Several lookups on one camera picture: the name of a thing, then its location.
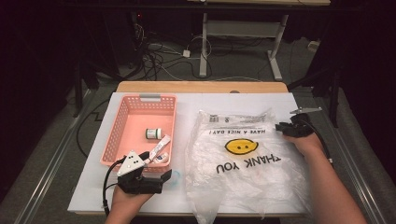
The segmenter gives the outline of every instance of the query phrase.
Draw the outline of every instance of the smiley face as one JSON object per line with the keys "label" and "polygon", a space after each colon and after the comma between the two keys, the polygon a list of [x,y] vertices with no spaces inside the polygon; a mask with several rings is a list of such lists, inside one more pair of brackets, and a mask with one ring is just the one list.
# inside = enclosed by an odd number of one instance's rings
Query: smiley face
{"label": "smiley face", "polygon": [[246,138],[238,138],[229,141],[226,145],[225,148],[235,154],[235,155],[244,155],[248,154],[251,151],[256,150],[256,148],[259,146],[259,143],[253,142],[250,139]]}

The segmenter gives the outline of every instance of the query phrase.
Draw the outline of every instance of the white plastic bag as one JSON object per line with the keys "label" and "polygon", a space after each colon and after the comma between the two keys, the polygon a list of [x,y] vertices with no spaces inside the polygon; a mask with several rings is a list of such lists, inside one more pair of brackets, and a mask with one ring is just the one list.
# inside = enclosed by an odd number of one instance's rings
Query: white plastic bag
{"label": "white plastic bag", "polygon": [[265,216],[276,206],[310,214],[303,156],[275,130],[272,110],[259,116],[200,111],[186,148],[186,192],[200,224],[220,205]]}

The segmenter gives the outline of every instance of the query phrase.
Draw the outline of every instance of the right hand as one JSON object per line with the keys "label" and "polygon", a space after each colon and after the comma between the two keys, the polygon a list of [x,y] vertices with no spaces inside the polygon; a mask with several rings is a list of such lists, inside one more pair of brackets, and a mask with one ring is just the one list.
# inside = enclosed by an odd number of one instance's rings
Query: right hand
{"label": "right hand", "polygon": [[283,135],[287,141],[294,143],[297,149],[306,158],[314,155],[323,154],[323,145],[315,133],[309,134],[307,137],[290,137]]}

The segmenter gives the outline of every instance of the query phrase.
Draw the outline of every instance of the basket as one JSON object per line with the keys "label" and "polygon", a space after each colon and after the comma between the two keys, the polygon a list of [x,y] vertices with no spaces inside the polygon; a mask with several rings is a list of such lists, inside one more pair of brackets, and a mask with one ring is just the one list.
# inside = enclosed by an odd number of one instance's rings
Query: basket
{"label": "basket", "polygon": [[160,152],[169,154],[166,163],[149,163],[145,172],[166,172],[170,169],[177,98],[170,94],[126,94],[120,101],[110,135],[100,162],[111,166],[133,150],[137,154],[150,152],[161,139],[147,139],[146,129],[161,128],[171,142]]}

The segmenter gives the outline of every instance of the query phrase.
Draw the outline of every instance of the gray carpet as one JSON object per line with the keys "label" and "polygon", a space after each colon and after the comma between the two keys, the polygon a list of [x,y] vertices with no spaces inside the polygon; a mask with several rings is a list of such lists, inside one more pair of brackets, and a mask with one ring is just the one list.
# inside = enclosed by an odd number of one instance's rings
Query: gray carpet
{"label": "gray carpet", "polygon": [[[307,43],[307,40],[302,39],[295,43],[281,44],[276,58],[286,84],[304,76],[314,56],[314,53],[306,49]],[[167,43],[166,45],[178,52],[183,50],[182,47],[172,45],[172,43]],[[235,77],[223,79],[223,81],[252,81],[252,79],[248,78],[261,81],[274,81],[268,61],[264,57],[265,51],[270,49],[271,46],[272,41],[264,39],[259,46],[243,47],[234,50],[226,56],[216,56],[216,54],[220,55],[226,52],[227,49],[214,50],[213,55],[209,57],[212,69],[212,77],[209,80]],[[166,57],[167,60],[175,58],[175,56],[169,54],[164,54],[163,57]],[[198,74],[198,62],[193,60],[188,61],[192,63],[194,74]],[[125,73],[130,70],[126,66],[123,66],[121,69]],[[191,66],[187,63],[175,64],[167,68],[166,71],[162,70],[158,74],[158,80],[175,80],[175,78],[197,80],[197,78],[191,75]],[[142,76],[143,73],[140,73],[131,79]],[[93,110],[97,105],[107,99],[110,93],[117,87],[117,82],[108,79],[104,75],[99,75],[99,79],[100,88],[91,94],[92,101],[88,104],[88,108],[86,108],[87,112]],[[328,99],[313,98],[310,90],[307,88],[298,88],[293,93],[297,104],[300,106],[314,107],[320,105],[326,107],[328,105]],[[56,154],[58,146],[62,142],[69,126],[72,122],[76,121],[73,118],[75,108],[72,93],[70,94],[69,102],[70,104],[54,118],[14,183],[11,191],[1,203],[0,223],[15,223],[18,215],[35,193],[35,188],[41,176],[46,172],[48,164],[51,162],[53,155]],[[106,104],[100,106],[96,111],[99,112],[99,119],[102,118],[106,111]],[[334,169],[359,203],[369,223],[392,223],[393,220],[396,220],[395,212],[393,211],[393,208],[396,206],[395,186],[361,133],[359,123],[354,119],[353,114],[349,110],[347,99],[342,91],[340,91],[340,104],[337,116],[338,129],[334,129],[328,121],[326,109],[324,112],[312,114],[311,116],[314,125],[322,133],[331,149]],[[99,127],[100,121],[95,121],[94,115],[90,115],[81,126],[79,142],[86,153],[89,153]],[[346,154],[354,159],[353,167],[355,168],[349,168],[349,161],[345,159]],[[85,158],[78,150],[76,133],[74,133],[67,144],[64,154],[61,156],[59,168],[54,171],[55,176],[49,180],[50,185],[47,191],[44,192],[44,198],[42,201],[37,201],[39,206],[36,207],[34,216],[28,219],[27,223],[103,223],[105,221],[105,216],[83,216],[67,212],[67,206],[73,195],[74,187],[78,182],[84,163]],[[368,187],[369,191],[363,193],[366,193],[364,195],[370,193],[373,199],[363,199],[361,192],[357,190],[357,186]],[[305,217],[281,218],[280,221],[284,224],[312,223],[312,220]],[[262,221],[257,219],[236,219],[232,223],[246,222],[259,223]],[[193,219],[169,220],[169,223],[193,223]]]}

